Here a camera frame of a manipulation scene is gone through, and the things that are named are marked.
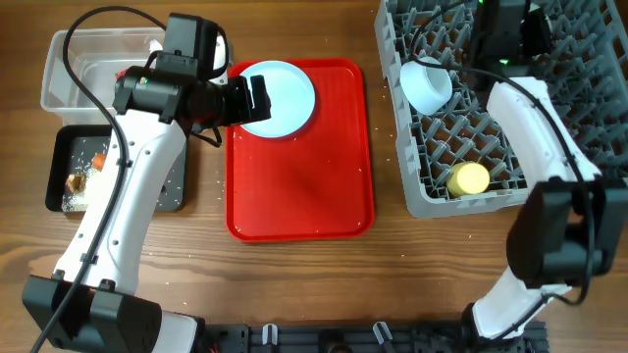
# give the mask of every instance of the yellow cup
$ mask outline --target yellow cup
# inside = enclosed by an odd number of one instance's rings
[[[489,182],[491,176],[483,165],[464,162],[451,167],[447,189],[454,197],[475,195],[484,192],[489,187]]]

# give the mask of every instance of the black tray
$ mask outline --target black tray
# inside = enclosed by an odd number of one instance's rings
[[[107,153],[111,137],[111,126],[72,125],[64,126],[57,133],[52,166],[46,191],[46,208],[54,212],[84,212],[64,210],[63,201],[72,197],[66,188],[66,179],[72,173],[86,172],[86,166],[96,153]],[[155,212],[176,212],[183,207],[185,192],[185,169],[187,164],[187,143],[177,157],[166,177],[165,185]]]

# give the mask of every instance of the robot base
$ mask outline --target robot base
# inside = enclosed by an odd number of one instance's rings
[[[460,328],[460,322],[390,327],[392,348],[395,353],[547,353],[550,350],[545,323],[530,323],[521,337],[504,341],[496,347],[479,350],[460,347],[460,340],[457,339],[461,333]],[[221,353],[328,353],[321,347],[319,337],[322,332],[329,330],[343,335],[344,343],[353,353],[386,351],[378,343],[372,328],[350,326],[279,328],[276,346],[262,343],[263,328],[250,328],[246,325],[207,326],[203,344],[206,347],[216,347],[219,349],[216,351]]]

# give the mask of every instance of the gray dish rack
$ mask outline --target gray dish rack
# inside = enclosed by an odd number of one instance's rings
[[[416,49],[412,33],[454,0],[382,0],[375,20],[380,62],[391,90],[396,150],[405,200],[420,219],[493,212],[523,203],[528,188],[517,158],[475,92],[451,72],[453,97],[433,116],[411,108],[399,83],[413,53],[460,65],[473,28],[475,4],[433,21]],[[540,0],[551,19],[555,50],[539,57],[535,75],[549,85],[556,111],[572,137],[606,176],[628,177],[628,38],[612,0]],[[453,198],[450,168],[483,164],[491,174],[485,193]]]

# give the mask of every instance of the wooden table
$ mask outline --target wooden table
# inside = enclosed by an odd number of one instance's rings
[[[18,0],[5,0],[20,3]],[[49,276],[80,216],[44,207],[58,117],[39,106],[53,33],[105,0],[70,5],[0,6],[0,352],[25,352],[39,329],[21,303],[29,274]],[[235,59],[346,57],[364,73],[377,220],[345,241],[244,245],[226,231],[221,185],[224,150],[192,139],[187,205],[156,215],[146,236],[137,295],[211,324],[273,322],[407,323],[455,319],[482,297],[506,266],[505,239],[517,208],[445,220],[413,219],[405,208],[394,150],[394,117],[373,23],[379,1],[220,0],[166,4],[137,0],[158,19],[171,12],[221,24]],[[147,26],[105,14],[84,27]],[[628,347],[628,237],[612,272],[594,281],[581,308],[552,304],[553,352],[620,352]],[[46,344],[44,351],[51,351]]]

